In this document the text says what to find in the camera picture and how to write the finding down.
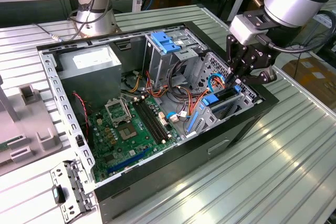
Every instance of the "connector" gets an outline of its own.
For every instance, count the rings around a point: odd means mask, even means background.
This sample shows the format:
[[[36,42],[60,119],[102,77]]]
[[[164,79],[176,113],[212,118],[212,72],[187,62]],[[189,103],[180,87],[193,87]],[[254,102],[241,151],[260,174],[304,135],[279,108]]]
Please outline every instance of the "connector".
[[[175,114],[175,115],[172,115],[172,116],[170,117],[170,120],[171,120],[173,123],[176,123],[179,119],[178,119],[177,115]]]

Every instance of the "white label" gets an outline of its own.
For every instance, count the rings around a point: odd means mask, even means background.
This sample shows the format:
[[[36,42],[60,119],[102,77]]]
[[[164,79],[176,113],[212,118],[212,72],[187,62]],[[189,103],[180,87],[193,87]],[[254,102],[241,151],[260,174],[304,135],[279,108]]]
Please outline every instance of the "white label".
[[[74,63],[78,69],[87,68],[102,63],[112,61],[111,57],[107,54],[102,54],[101,51],[90,52],[87,54],[76,55],[73,57]]]
[[[180,40],[174,42],[176,45],[183,45],[184,43]]]
[[[301,62],[302,63],[302,65],[304,65],[306,68],[312,68],[312,67],[314,67],[310,62],[308,62],[308,61],[304,61],[304,62]]]
[[[312,74],[315,75],[315,77],[317,79],[324,79],[325,78],[325,76],[322,73],[320,73],[320,72],[314,72]]]

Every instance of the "slotted aluminum surface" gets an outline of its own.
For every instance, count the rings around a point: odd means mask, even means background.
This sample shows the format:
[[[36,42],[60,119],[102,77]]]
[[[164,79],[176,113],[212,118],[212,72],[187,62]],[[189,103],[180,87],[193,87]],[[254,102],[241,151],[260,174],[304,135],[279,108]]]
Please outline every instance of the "slotted aluminum surface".
[[[197,6],[117,15],[122,30],[193,21],[225,48],[227,28]],[[69,22],[43,24],[64,40]],[[34,26],[0,29],[0,74],[7,95],[39,89],[64,150],[0,177],[1,223],[62,223],[49,170],[73,159],[36,46],[54,42]],[[323,223],[336,207],[336,119],[279,76],[267,88],[279,104],[245,140],[112,223]],[[78,223],[101,223],[98,212]]]

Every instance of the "red wire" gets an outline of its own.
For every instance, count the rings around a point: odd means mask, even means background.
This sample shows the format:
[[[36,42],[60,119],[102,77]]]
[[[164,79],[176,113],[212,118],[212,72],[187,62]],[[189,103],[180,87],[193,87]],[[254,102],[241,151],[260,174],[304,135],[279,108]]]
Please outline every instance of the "red wire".
[[[84,101],[83,99],[77,94],[77,93],[72,93],[74,96],[76,96],[79,101],[81,102],[82,106],[83,106],[83,109],[84,109],[84,114],[85,114],[85,123],[86,123],[86,138],[88,139],[89,138],[89,123],[88,123],[88,113],[86,111],[86,108],[85,108],[85,104],[84,104]]]

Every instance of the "metal chassis frame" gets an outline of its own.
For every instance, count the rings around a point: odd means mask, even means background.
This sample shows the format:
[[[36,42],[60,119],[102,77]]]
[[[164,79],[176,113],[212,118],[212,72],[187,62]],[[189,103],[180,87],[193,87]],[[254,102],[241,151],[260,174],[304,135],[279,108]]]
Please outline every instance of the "metal chassis frame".
[[[91,151],[85,143],[82,147],[77,147],[77,142],[75,137],[77,135],[81,135],[84,139],[84,135],[81,132],[81,129],[78,125],[78,122],[74,115],[71,105],[62,89],[61,82],[57,76],[56,69],[54,64],[52,64],[49,55],[55,55],[56,53],[64,53],[72,50],[77,50],[83,46],[97,46],[101,44],[106,44],[108,42],[122,39],[122,38],[130,38],[133,36],[138,36],[139,33],[148,34],[149,31],[153,31],[156,29],[170,31],[179,28],[180,26],[184,26],[189,29],[193,34],[195,34],[204,44],[209,46],[209,48],[216,53],[220,58],[225,54],[225,51],[217,45],[212,39],[210,39],[203,31],[201,31],[195,24],[192,22],[185,22],[179,24],[170,25],[167,28],[167,25],[160,27],[153,27],[151,29],[146,30],[136,30],[133,32],[125,32],[117,35],[107,35],[107,36],[99,36],[95,38],[85,38],[79,39],[75,41],[62,42],[52,45],[45,45],[37,47],[39,51],[39,55],[41,61],[43,62],[44,70],[47,75],[47,79],[49,85],[54,94],[58,94],[58,98],[55,97],[55,100],[59,99],[62,105],[62,108],[58,108],[60,111],[62,120],[66,120],[68,125],[71,125],[70,129],[67,129],[69,135],[69,142],[71,146],[75,148],[75,152],[79,155],[82,160],[82,165],[85,170],[91,170],[94,166],[94,159],[91,154]],[[125,189],[127,189],[130,185],[136,183],[137,181],[147,177],[147,175],[151,173],[155,173],[160,168],[166,167],[169,163],[174,160],[178,160],[180,157],[185,154],[191,153],[192,150],[199,150],[201,146],[205,146],[207,143],[212,144],[214,140],[218,141],[218,137],[223,135],[226,132],[229,132],[230,129],[234,127],[242,125],[244,122],[248,121],[246,125],[244,125],[243,129],[238,132],[238,134],[232,139],[232,141],[228,142],[225,147],[231,142],[239,141],[248,130],[260,119],[261,116],[266,114],[270,109],[278,102],[278,100],[273,96],[266,88],[263,86],[251,86],[252,90],[259,94],[261,98],[264,99],[262,103],[256,104],[254,107],[250,108],[248,111],[245,111],[235,117],[230,118],[226,121],[225,125],[218,125],[214,127],[211,131],[207,131],[202,134],[202,136],[196,136],[192,141],[188,141],[183,145],[177,146],[170,150],[169,152],[163,153],[161,156],[155,159],[155,162],[147,162],[137,169],[128,170],[127,173],[122,176],[119,175],[113,179],[113,181],[109,181],[107,183],[94,183],[94,179],[92,175],[87,177],[85,174],[81,176],[81,181],[83,184],[83,189],[85,193],[91,192],[93,189],[95,190],[95,195],[97,197],[98,202],[102,202],[105,199],[109,198],[113,195],[119,195]]]

